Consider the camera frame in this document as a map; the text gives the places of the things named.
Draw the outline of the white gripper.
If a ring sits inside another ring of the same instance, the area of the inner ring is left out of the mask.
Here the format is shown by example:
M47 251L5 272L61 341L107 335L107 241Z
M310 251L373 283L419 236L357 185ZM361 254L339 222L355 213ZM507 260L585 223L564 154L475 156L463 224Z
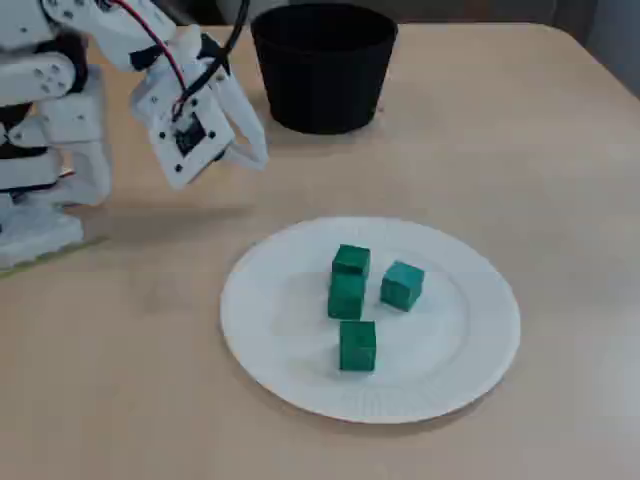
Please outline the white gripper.
M175 88L187 88L200 78L216 61L220 64L209 83L219 88L220 104L233 121L247 144L231 143L223 160L244 168L261 171L268 163L265 131L252 104L245 95L230 67L229 51L209 33L199 27L189 27L174 42L174 55L183 82L174 79Z

